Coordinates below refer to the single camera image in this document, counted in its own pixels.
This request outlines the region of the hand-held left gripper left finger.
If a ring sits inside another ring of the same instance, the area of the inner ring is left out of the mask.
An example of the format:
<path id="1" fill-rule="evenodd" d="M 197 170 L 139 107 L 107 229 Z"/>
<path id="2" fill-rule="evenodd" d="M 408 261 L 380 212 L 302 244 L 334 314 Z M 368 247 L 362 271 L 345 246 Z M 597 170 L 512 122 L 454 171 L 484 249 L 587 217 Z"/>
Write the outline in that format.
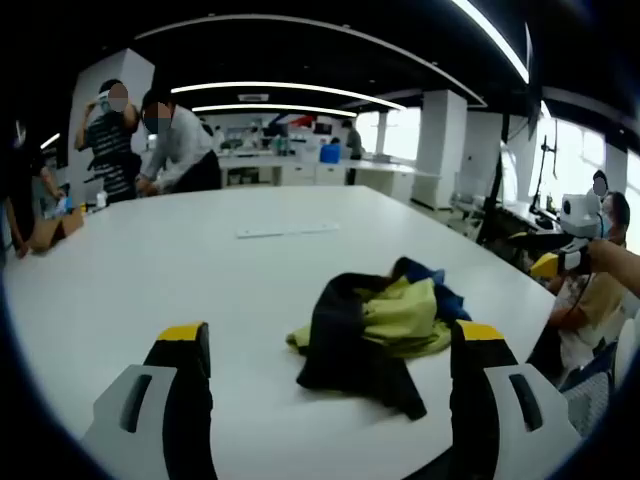
<path id="1" fill-rule="evenodd" d="M 115 479 L 215 479 L 205 322 L 169 327 L 93 405 L 83 449 Z"/>

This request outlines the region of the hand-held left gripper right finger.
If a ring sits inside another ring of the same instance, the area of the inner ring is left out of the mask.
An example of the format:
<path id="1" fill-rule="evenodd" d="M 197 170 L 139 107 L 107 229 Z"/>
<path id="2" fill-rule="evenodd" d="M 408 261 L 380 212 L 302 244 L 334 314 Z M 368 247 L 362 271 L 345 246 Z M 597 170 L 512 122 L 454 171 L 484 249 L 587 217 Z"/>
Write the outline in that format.
<path id="1" fill-rule="evenodd" d="M 490 325 L 451 329 L 451 479 L 545 479 L 581 436 L 566 398 Z"/>

